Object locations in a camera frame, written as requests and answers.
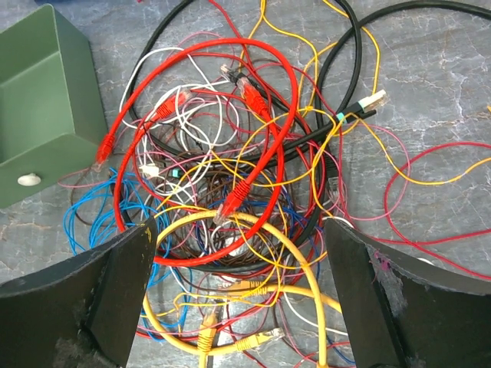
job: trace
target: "yellow connector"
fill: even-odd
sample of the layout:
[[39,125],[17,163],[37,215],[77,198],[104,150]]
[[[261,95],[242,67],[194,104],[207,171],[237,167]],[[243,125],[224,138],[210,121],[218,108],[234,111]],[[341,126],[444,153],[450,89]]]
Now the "yellow connector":
[[198,333],[198,350],[199,355],[199,368],[206,368],[208,363],[208,354],[213,347],[213,339],[216,335],[216,325],[218,324],[218,317],[216,309],[213,312],[206,314],[203,318],[203,322],[199,327]]
[[239,340],[235,343],[237,351],[244,351],[248,349],[253,349],[267,343],[271,340],[281,339],[285,336],[282,328],[274,328],[270,331],[256,333],[251,336],[247,336],[242,340]]
[[[277,284],[269,284],[269,285],[264,285],[262,287],[259,287],[259,285],[261,285],[261,281],[240,281],[233,285],[230,285],[229,287],[227,287],[226,290],[227,290],[227,294],[232,295],[234,297],[240,297],[245,293],[249,293],[250,291],[247,291],[248,289],[257,288],[257,290],[254,290],[254,292],[250,294],[251,296],[265,295],[267,293],[273,293],[278,290]],[[304,295],[306,297],[314,297],[312,291],[305,287],[299,287],[294,285],[282,285],[279,290],[282,293],[291,293],[291,294]],[[339,313],[342,313],[341,305],[339,304],[338,301],[335,301],[332,297],[329,297],[328,295],[324,295],[324,294],[321,294],[321,299],[323,304],[326,304],[329,307],[337,310]]]

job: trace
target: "black plastic part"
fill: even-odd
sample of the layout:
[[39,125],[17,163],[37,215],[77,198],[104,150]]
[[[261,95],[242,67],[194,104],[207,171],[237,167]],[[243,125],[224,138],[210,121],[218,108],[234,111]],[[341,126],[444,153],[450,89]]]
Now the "black plastic part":
[[151,218],[0,285],[0,367],[126,366],[157,243]]
[[491,283],[329,219],[329,262],[357,368],[491,366]]

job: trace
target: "marbled gray tabletop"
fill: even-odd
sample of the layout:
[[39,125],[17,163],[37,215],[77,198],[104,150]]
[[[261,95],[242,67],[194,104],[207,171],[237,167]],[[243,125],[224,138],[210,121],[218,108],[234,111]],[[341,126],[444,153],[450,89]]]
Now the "marbled gray tabletop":
[[[56,9],[91,42],[109,124],[117,114],[125,82],[142,47],[159,21],[178,2],[72,0],[56,5]],[[385,5],[398,2],[364,0],[351,3],[359,18],[362,18]],[[487,0],[467,2],[489,7]],[[221,3],[239,30],[248,34],[259,16],[259,0]],[[0,30],[25,17],[36,6],[32,0],[0,1]],[[320,0],[271,0],[268,1],[267,15],[273,24],[305,36],[319,49],[335,41],[349,27],[345,18]],[[491,140],[491,113],[486,109],[486,105],[491,105],[490,25],[481,18],[435,9],[402,12],[370,25],[369,29],[378,40],[382,52],[379,88],[384,88],[390,97],[389,103],[370,119],[370,123],[396,133],[411,156],[441,143],[471,140],[488,143]],[[175,45],[196,31],[232,36],[221,14],[208,2],[199,0],[169,26],[157,45]],[[311,58],[310,48],[306,44],[277,34],[266,25],[261,26],[256,37],[274,45],[296,66],[303,67]],[[375,52],[365,36],[364,40],[362,79],[356,97],[368,95],[373,82]],[[146,70],[157,62],[150,62]],[[352,63],[351,42],[337,59],[325,83],[325,96],[334,106],[339,103],[348,85]],[[206,61],[202,61],[201,65],[205,70],[216,69],[216,65],[206,65]],[[188,70],[177,67],[164,74],[159,79],[160,83],[154,84],[153,89],[144,95],[140,108],[149,107],[158,92],[168,88],[168,85],[189,79]],[[271,77],[274,73],[272,70],[265,75]],[[279,90],[288,95],[287,87],[285,80],[278,80]],[[396,164],[404,164],[404,155],[397,142],[385,134],[381,134],[381,137]],[[414,164],[411,175],[426,181],[448,179],[488,155],[484,149],[473,147],[445,149]],[[384,188],[393,172],[381,148],[364,128],[360,127],[344,138],[344,175],[352,215],[364,217],[383,213]],[[392,202],[401,185],[401,181],[394,185],[390,196]],[[446,186],[410,184],[400,207],[394,211],[394,222],[413,240],[432,240],[488,228],[491,226],[490,185],[491,171],[487,165]],[[0,210],[0,282],[71,256],[61,224],[68,206],[68,189],[53,186]],[[88,215],[94,215],[95,207],[88,206],[85,211]],[[360,227],[371,235],[397,238],[383,219],[360,222]],[[80,226],[77,233],[83,241],[87,228]],[[434,246],[432,249],[474,271],[491,274],[489,240],[489,236],[482,236]],[[427,258],[409,247],[404,247],[404,250]],[[438,261],[434,263],[447,267]],[[327,261],[323,263],[320,284],[325,293],[335,295]],[[168,307],[177,291],[171,280],[165,281],[153,291],[153,300]],[[311,301],[292,298],[306,317],[315,319]],[[344,328],[341,318],[330,311],[327,311],[327,315],[329,326]],[[303,324],[288,311],[287,316],[299,346],[305,351],[317,350],[315,329]],[[259,319],[253,317],[244,321],[243,331],[251,329]],[[191,313],[188,321],[189,326],[197,327],[199,314]],[[272,326],[271,319],[266,321],[265,326]],[[299,357],[281,341],[261,347],[254,354],[268,367],[293,366],[299,361]],[[330,362],[346,365],[332,352]],[[193,356],[182,354],[166,343],[139,337],[134,341],[128,363],[133,368],[196,365],[197,359]],[[249,367],[254,363],[237,353],[215,358],[214,366]]]

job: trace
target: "green box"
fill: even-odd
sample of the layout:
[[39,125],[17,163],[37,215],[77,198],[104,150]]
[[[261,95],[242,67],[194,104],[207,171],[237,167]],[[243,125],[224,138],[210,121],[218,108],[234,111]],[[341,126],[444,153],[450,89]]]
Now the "green box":
[[[51,5],[0,34],[0,208],[88,167],[107,132],[88,40]],[[18,178],[34,173],[36,186]]]

